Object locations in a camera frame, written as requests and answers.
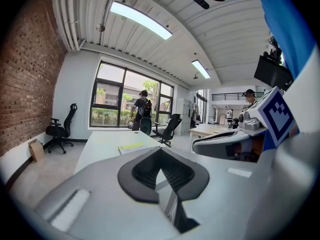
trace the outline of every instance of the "blue sleeve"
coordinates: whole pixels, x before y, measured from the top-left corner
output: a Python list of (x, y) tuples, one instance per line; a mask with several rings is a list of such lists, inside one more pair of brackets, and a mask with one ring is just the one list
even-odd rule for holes
[(316, 40), (290, 0), (261, 0), (265, 20), (279, 44), (285, 64), (296, 79), (308, 61)]

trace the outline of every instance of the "railing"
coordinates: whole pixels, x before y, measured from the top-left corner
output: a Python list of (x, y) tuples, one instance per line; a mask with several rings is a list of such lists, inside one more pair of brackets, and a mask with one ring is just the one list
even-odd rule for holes
[[(257, 99), (260, 99), (264, 95), (263, 92), (255, 92), (254, 94)], [(212, 94), (213, 101), (244, 101), (245, 99), (246, 96), (243, 92)]]

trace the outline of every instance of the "red brick wall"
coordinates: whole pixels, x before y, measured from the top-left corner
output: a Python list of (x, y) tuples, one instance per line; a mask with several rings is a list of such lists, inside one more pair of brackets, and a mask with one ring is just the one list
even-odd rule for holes
[(28, 0), (0, 48), (0, 156), (45, 132), (66, 53), (51, 0)]

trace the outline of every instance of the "cardboard box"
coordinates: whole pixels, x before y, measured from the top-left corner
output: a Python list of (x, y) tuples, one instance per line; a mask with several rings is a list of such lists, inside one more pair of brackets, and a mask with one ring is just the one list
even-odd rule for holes
[(34, 161), (38, 162), (45, 156), (44, 147), (42, 146), (42, 143), (35, 139), (33, 141), (30, 141), (28, 143), (29, 145), (29, 151)]

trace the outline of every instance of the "black office chair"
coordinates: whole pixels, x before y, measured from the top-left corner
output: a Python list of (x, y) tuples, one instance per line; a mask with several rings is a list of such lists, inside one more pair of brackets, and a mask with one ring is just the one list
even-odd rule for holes
[(71, 120), (74, 117), (76, 110), (78, 109), (77, 104), (73, 103), (70, 106), (70, 112), (68, 114), (68, 116), (66, 117), (66, 119), (64, 120), (63, 123), (63, 127), (61, 126), (61, 123), (58, 123), (59, 119), (55, 119), (55, 118), (50, 118), (51, 120), (53, 120), (54, 122), (50, 123), (50, 126), (48, 126), (45, 129), (45, 133), (53, 136), (53, 142), (52, 144), (48, 147), (48, 152), (51, 153), (51, 150), (56, 146), (60, 146), (60, 148), (62, 148), (63, 153), (67, 153), (67, 151), (65, 151), (64, 147), (62, 146), (62, 144), (70, 144), (71, 147), (73, 147), (73, 143), (71, 143), (70, 141), (64, 141), (63, 138), (68, 138), (71, 134), (70, 132), (70, 124), (71, 124)]
[(168, 123), (167, 127), (165, 129), (158, 129), (158, 125), (160, 125), (158, 122), (155, 123), (155, 130), (153, 132), (155, 135), (161, 138), (159, 140), (160, 143), (163, 143), (171, 148), (171, 141), (174, 137), (172, 133), (174, 133), (174, 130), (178, 127), (178, 125), (181, 123), (182, 119), (180, 117), (180, 114), (173, 114), (171, 116), (171, 120)]
[(142, 118), (140, 121), (140, 131), (145, 133), (146, 135), (150, 135), (151, 133), (152, 122), (151, 118)]

